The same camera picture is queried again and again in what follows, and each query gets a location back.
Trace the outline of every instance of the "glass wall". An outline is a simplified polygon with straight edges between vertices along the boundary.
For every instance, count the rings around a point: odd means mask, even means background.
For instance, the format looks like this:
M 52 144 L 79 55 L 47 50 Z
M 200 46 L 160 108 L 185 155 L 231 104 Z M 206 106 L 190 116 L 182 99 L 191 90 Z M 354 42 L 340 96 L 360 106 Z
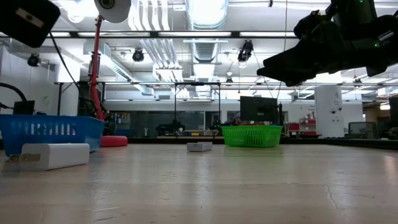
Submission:
M 167 135 L 167 125 L 174 120 L 174 111 L 112 112 L 116 121 L 115 134 L 129 138 L 157 138 Z M 203 134 L 204 111 L 178 111 L 177 121 L 185 126 L 186 133 Z

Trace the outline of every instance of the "small white box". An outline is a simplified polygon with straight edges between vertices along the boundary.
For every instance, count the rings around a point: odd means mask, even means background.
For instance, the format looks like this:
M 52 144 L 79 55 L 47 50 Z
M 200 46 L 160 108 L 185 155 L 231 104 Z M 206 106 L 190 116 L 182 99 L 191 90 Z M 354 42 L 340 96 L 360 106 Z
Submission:
M 88 163 L 88 144 L 24 144 L 20 156 L 21 169 L 52 170 Z
M 206 152 L 213 149 L 212 142 L 187 143 L 188 152 Z

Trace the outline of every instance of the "crack in surface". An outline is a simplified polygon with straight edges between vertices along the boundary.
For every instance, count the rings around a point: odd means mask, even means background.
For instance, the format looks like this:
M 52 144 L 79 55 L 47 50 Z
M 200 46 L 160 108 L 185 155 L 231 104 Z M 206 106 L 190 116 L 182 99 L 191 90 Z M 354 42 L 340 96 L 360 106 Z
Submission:
M 331 201 L 333 202 L 333 205 L 334 205 L 335 209 L 337 209 L 337 208 L 338 208 L 338 207 L 337 207 L 337 203 L 336 203 L 336 202 L 333 200 L 333 198 L 331 197 L 331 192 L 330 192 L 329 185 L 325 184 L 325 186 L 326 186 L 326 191 L 329 193 L 329 200 L 331 200 Z

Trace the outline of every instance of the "white column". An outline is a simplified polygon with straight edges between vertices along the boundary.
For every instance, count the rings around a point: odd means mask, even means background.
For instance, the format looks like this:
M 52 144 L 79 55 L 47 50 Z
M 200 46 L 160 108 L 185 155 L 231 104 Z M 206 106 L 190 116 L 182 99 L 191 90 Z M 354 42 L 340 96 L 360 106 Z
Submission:
M 65 62 L 72 77 L 78 82 L 80 80 L 80 64 L 69 58 L 65 58 Z M 72 79 L 62 64 L 57 65 L 55 71 L 57 73 L 57 81 L 66 82 L 62 86 L 62 90 L 65 91 L 62 93 L 61 97 L 60 115 L 76 116 L 79 96 L 77 87 L 74 84 L 68 87 L 69 84 L 67 83 L 71 83 Z
M 344 137 L 341 87 L 319 86 L 315 88 L 317 133 L 321 138 Z

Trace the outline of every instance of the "green plastic basket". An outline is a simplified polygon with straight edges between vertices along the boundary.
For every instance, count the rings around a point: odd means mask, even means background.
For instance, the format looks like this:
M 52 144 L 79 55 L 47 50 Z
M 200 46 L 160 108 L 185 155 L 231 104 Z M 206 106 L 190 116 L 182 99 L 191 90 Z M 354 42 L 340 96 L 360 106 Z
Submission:
M 281 126 L 222 126 L 227 146 L 272 147 L 279 145 Z

